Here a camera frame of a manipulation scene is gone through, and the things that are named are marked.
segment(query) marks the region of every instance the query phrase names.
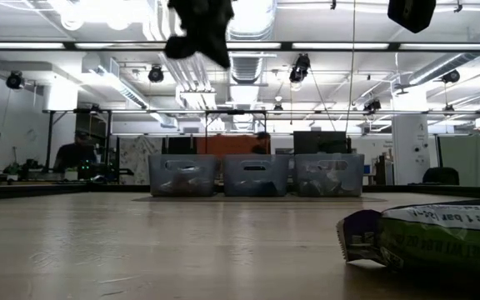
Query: wooden table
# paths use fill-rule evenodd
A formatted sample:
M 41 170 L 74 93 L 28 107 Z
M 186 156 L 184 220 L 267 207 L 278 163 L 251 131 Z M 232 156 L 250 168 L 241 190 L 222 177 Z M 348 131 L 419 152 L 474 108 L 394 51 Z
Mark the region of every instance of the wooden table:
M 461 198 L 389 193 L 345 202 L 133 201 L 146 196 L 0 200 L 0 299 L 458 296 L 374 262 L 346 264 L 335 225 L 361 209 Z

